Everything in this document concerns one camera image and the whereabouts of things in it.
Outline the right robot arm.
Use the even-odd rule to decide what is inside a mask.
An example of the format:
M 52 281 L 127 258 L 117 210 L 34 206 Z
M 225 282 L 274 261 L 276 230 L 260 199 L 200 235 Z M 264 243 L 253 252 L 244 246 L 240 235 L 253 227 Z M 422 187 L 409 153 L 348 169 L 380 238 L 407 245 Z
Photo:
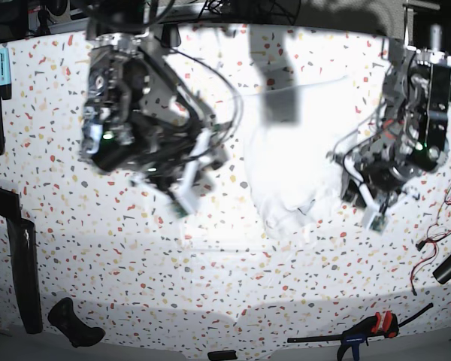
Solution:
M 150 29 L 160 46 L 176 50 L 177 27 L 167 21 L 173 2 L 77 1 L 92 43 L 83 105 L 80 154 L 97 171 L 131 171 L 132 183 L 158 190 L 181 217 L 197 212 L 195 183 L 225 162 L 221 146 L 234 120 L 219 123 L 165 63 L 153 57 Z

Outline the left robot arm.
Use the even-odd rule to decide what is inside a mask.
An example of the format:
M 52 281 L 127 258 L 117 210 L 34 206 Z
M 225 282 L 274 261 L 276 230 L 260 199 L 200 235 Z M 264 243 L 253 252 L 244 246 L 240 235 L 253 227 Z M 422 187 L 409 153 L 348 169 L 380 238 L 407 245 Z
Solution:
M 404 38 L 389 44 L 374 134 L 330 153 L 343 169 L 341 198 L 363 209 L 362 225 L 381 232 L 419 193 L 407 183 L 447 160 L 451 105 L 451 1 L 405 1 Z

